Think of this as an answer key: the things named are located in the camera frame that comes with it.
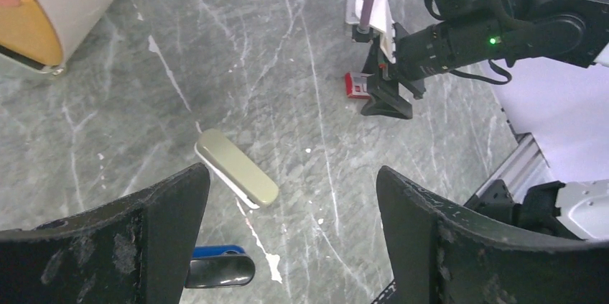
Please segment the beige olive stapler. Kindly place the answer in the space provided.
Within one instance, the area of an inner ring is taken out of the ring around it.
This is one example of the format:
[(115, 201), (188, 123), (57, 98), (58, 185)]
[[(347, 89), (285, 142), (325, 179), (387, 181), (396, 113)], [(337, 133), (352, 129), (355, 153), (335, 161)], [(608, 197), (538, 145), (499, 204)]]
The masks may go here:
[(221, 131), (204, 131), (194, 151), (249, 208), (270, 206), (278, 198), (278, 185)]

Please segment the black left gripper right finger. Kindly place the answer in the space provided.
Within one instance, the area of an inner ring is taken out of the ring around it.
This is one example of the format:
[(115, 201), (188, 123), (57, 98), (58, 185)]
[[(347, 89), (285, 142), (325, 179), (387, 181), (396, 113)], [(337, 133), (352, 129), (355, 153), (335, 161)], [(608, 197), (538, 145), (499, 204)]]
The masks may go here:
[(608, 243), (474, 211), (382, 167), (376, 192), (394, 280), (378, 303), (606, 303)]

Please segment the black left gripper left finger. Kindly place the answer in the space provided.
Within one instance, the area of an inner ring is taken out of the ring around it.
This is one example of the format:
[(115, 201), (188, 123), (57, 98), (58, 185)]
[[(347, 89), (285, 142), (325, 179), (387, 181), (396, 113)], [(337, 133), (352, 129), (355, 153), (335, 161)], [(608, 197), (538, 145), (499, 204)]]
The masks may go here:
[(197, 163), (135, 193), (1, 233), (3, 303), (178, 303), (210, 190)]

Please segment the red staple box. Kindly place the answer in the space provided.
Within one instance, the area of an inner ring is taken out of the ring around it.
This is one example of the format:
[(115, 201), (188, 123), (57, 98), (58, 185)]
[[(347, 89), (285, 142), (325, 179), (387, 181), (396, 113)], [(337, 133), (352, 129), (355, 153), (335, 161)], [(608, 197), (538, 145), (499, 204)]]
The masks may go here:
[(367, 79), (370, 74), (348, 72), (344, 76), (346, 96), (351, 99), (368, 100), (371, 95), (367, 91)]

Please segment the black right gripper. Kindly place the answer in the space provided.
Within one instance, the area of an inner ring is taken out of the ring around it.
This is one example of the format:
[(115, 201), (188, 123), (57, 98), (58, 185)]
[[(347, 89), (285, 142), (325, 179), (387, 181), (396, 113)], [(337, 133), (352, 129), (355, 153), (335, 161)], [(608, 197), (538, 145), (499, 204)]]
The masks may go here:
[(386, 34), (378, 34), (372, 42), (374, 52), (373, 73), (380, 73), (383, 80), (368, 80), (367, 91), (370, 99), (361, 109), (363, 116), (386, 116), (395, 119), (412, 119), (412, 105), (399, 94), (399, 83), (410, 91), (416, 100), (423, 99), (426, 88), (423, 79), (407, 78), (406, 65), (398, 61), (398, 41), (409, 33), (399, 23), (391, 25), (390, 55), (388, 57), (381, 47), (387, 40)]

